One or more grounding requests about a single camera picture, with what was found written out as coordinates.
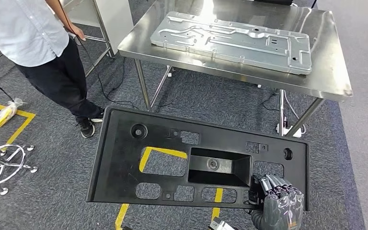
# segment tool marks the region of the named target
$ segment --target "table leg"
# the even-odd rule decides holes
[[[305,113],[300,117],[300,119],[293,125],[290,131],[287,133],[286,137],[292,137],[299,128],[308,120],[308,118],[322,105],[325,101],[323,98],[317,98],[315,101],[308,107]]]
[[[148,111],[151,111],[149,94],[147,93],[145,77],[143,75],[142,63],[140,62],[140,60],[135,59],[135,65],[136,65],[136,70],[138,71],[140,87],[142,88],[143,99],[145,100],[146,108]]]
[[[159,86],[156,89],[156,92],[154,93],[153,99],[151,100],[150,106],[153,107],[154,103],[157,100],[157,96],[159,96],[159,93],[161,91],[161,88],[163,87],[164,82],[166,81],[167,76],[169,75],[170,71],[171,71],[172,67],[171,66],[167,66],[167,70],[166,73],[164,74],[163,78],[160,81]]]
[[[284,131],[284,90],[280,90],[280,107],[278,110],[278,133],[282,137]]]

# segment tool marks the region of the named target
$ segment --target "stainless steel table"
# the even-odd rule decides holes
[[[312,72],[309,75],[288,74],[152,45],[150,36],[170,11],[198,15],[206,20],[221,19],[308,34]],[[149,111],[171,66],[280,89],[281,136],[284,90],[316,97],[287,133],[287,137],[293,136],[325,99],[343,101],[353,96],[334,17],[330,11],[247,0],[157,0],[120,43],[118,49],[121,55],[135,59],[144,101]],[[167,65],[167,71],[151,101],[140,60]]]

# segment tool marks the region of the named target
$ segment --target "round hole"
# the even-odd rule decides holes
[[[293,159],[293,151],[291,151],[291,149],[285,148],[283,152],[284,152],[284,159],[286,159],[287,161]]]
[[[132,127],[131,134],[134,138],[143,139],[147,135],[147,128],[143,124],[136,124]]]

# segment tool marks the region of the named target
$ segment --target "yellow floor tape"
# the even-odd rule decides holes
[[[150,153],[152,150],[155,151],[159,151],[165,154],[169,154],[175,157],[180,157],[180,158],[184,158],[187,159],[187,154],[185,152],[181,152],[181,151],[177,151],[177,150],[172,150],[172,149],[161,149],[161,148],[156,148],[156,147],[146,147],[145,152],[143,153],[143,157],[139,162],[139,170],[141,172],[143,172],[143,170],[145,169],[146,163],[149,159]],[[118,216],[116,217],[115,220],[115,230],[121,230],[122,229],[122,222],[123,219],[125,218],[127,209],[129,208],[129,204],[122,204]]]
[[[0,110],[5,108],[5,106],[0,105]],[[9,138],[9,140],[6,142],[6,144],[12,144],[15,139],[19,136],[19,134],[26,128],[26,126],[33,120],[35,114],[28,113],[22,110],[16,111],[17,115],[26,117],[26,120],[23,122],[23,124],[12,134],[12,136]]]
[[[146,163],[149,159],[150,153],[152,150],[155,151],[159,151],[165,154],[169,154],[175,157],[180,157],[180,158],[184,158],[187,159],[187,154],[185,152],[181,152],[181,151],[177,151],[177,150],[172,150],[172,149],[161,149],[161,148],[155,148],[155,147],[146,147],[144,153],[143,153],[143,157],[140,160],[139,163],[139,170],[141,172],[143,172]],[[217,188],[217,192],[215,194],[215,202],[221,202],[222,201],[222,193],[223,193],[223,189],[222,188]],[[123,219],[125,218],[127,209],[129,208],[129,204],[122,204],[118,216],[116,217],[115,220],[115,230],[122,230],[122,222]],[[220,212],[220,208],[219,207],[215,207],[212,209],[212,218],[214,219],[214,217],[219,217],[219,212]]]

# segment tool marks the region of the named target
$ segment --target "stamped metal panel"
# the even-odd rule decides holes
[[[169,12],[153,44],[293,74],[311,72],[309,36],[245,23]]]
[[[138,134],[136,129],[140,128],[142,130]],[[184,143],[184,131],[199,134],[198,143]],[[249,142],[258,144],[258,149],[248,150]],[[145,147],[149,146],[185,153],[187,164],[184,175],[168,176],[142,172],[139,169],[141,153]],[[285,157],[284,150],[286,149],[292,151],[290,158]],[[224,181],[227,177],[222,174],[218,176],[218,180],[205,176],[211,175],[208,172],[199,174],[199,170],[205,167],[199,167],[192,162],[207,160],[207,158],[208,160],[217,159],[217,171],[224,170],[218,167],[218,164],[223,166],[222,159],[224,161],[227,161],[225,159],[238,160],[238,163],[232,164],[235,169],[226,173],[228,175],[233,171],[237,176],[232,176],[231,179],[244,180],[233,180],[228,183]],[[255,205],[244,203],[243,194],[251,189],[251,182],[248,180],[250,173],[253,172],[254,167],[259,167],[256,166],[259,164],[254,166],[254,163],[262,161],[283,166],[284,177],[305,194],[304,208],[308,210],[310,199],[309,147],[306,142],[295,138],[254,133],[139,110],[107,107],[87,202],[256,208]],[[159,196],[154,199],[139,198],[136,191],[140,183],[158,184],[160,186]],[[193,200],[174,200],[174,196],[178,193],[178,186],[194,187]],[[205,188],[235,190],[236,200],[232,203],[205,201],[202,198]]]

